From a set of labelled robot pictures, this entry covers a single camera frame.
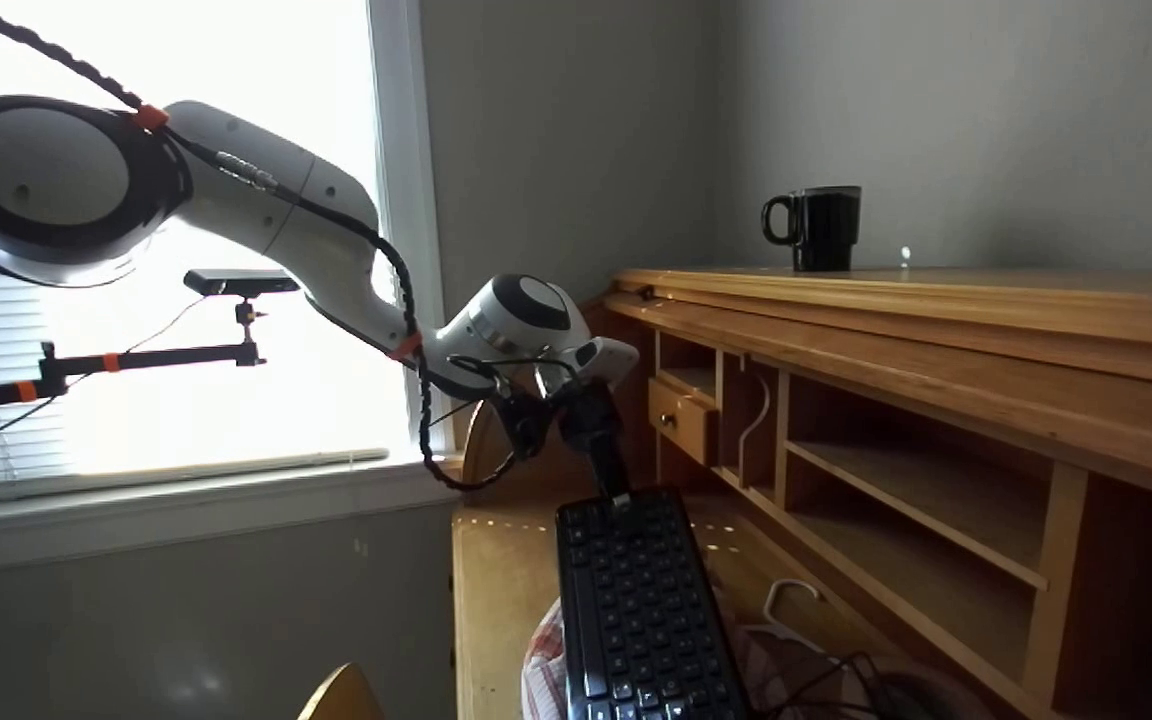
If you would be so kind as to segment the white plastic hanger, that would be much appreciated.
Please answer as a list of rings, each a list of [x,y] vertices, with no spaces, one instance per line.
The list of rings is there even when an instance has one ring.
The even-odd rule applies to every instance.
[[[818,643],[808,639],[801,632],[796,632],[781,619],[780,611],[782,611],[782,605],[787,607],[786,597],[790,596],[796,600],[805,600],[810,605],[823,605],[824,602],[823,592],[810,582],[797,578],[773,579],[761,602],[761,623],[742,626],[742,629],[751,635],[761,635],[761,637],[773,641],[795,644],[797,647],[804,647],[804,650],[814,653],[824,653]]]

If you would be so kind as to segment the window with white blinds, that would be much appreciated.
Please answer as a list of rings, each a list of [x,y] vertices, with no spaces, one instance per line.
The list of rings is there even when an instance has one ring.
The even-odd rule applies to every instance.
[[[0,15],[90,61],[157,108],[196,100],[296,142],[379,195],[366,0],[0,0]],[[0,382],[65,357],[238,341],[234,300],[200,300],[188,270],[270,262],[179,220],[122,281],[50,290],[0,276]],[[51,404],[0,407],[0,498],[204,471],[404,461],[407,376],[301,293],[256,301],[262,366],[99,373]]]

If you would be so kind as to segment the wooden desk hutch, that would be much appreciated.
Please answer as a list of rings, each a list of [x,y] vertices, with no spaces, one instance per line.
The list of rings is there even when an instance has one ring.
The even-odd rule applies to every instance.
[[[655,478],[877,650],[1002,717],[1152,720],[1152,272],[626,270],[602,306],[717,401],[713,468],[646,418]]]

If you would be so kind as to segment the small wooden drawer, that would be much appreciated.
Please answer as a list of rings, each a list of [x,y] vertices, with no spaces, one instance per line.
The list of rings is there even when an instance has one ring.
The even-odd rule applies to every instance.
[[[662,429],[660,414],[675,414],[677,427]],[[646,384],[646,418],[664,438],[705,468],[719,460],[717,401],[696,386],[672,376],[657,376]]]

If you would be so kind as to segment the black mug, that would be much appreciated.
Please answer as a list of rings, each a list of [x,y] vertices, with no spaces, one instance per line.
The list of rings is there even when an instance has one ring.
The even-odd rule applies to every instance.
[[[850,272],[861,234],[861,187],[823,185],[774,196],[764,202],[760,223],[765,241],[791,249],[794,272]]]

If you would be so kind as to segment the wooden chair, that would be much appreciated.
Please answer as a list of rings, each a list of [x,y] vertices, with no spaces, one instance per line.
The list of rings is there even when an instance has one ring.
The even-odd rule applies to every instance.
[[[385,720],[385,715],[361,666],[344,664],[317,687],[297,720]]]

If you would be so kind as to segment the red white checkered cloth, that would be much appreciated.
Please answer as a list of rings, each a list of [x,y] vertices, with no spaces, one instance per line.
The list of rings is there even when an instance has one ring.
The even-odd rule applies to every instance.
[[[826,655],[804,644],[758,632],[755,626],[741,623],[737,606],[721,589],[717,589],[717,601],[723,629],[733,643],[742,683],[756,711],[780,706],[810,675],[831,665]],[[520,673],[524,720],[567,720],[563,630],[562,602],[556,601],[526,644]]]

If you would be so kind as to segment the black keyboard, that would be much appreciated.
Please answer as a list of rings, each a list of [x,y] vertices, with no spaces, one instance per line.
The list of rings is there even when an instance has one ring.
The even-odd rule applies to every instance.
[[[675,488],[558,507],[567,720],[755,720]]]

